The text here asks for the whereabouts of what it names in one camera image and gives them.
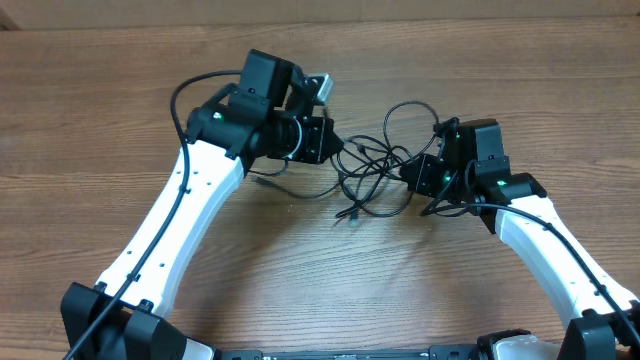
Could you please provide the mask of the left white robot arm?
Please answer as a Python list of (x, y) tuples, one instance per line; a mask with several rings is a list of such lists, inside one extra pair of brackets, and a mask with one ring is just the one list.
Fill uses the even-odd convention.
[(334, 82), (251, 50), (186, 121), (180, 152), (141, 226), (92, 286), (73, 283), (60, 312), (71, 359), (217, 359), (170, 323), (180, 284), (212, 220), (261, 157), (320, 164), (342, 140), (325, 107)]

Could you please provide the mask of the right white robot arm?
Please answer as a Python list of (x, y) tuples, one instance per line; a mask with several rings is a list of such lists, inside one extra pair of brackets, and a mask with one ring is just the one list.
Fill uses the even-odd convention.
[(639, 299), (614, 280), (561, 220), (544, 187), (512, 173), (494, 119), (434, 127), (436, 155), (403, 165), (410, 191), (431, 197), (423, 215), (479, 217), (523, 261), (550, 299), (565, 329), (559, 344), (523, 329), (478, 338), (446, 352), (457, 359), (636, 359)]

